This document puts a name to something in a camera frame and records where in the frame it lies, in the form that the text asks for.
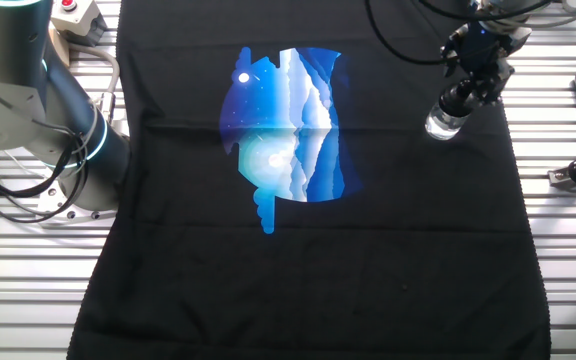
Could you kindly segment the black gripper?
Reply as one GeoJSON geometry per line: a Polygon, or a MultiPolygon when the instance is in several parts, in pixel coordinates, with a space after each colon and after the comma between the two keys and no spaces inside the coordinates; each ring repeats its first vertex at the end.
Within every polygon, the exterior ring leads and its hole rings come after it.
{"type": "Polygon", "coordinates": [[[490,105],[498,101],[514,68],[507,62],[497,62],[518,51],[531,35],[531,30],[521,27],[501,28],[487,22],[470,21],[456,29],[442,47],[441,56],[446,61],[445,75],[453,75],[461,68],[468,75],[455,88],[460,103],[490,105]]]}

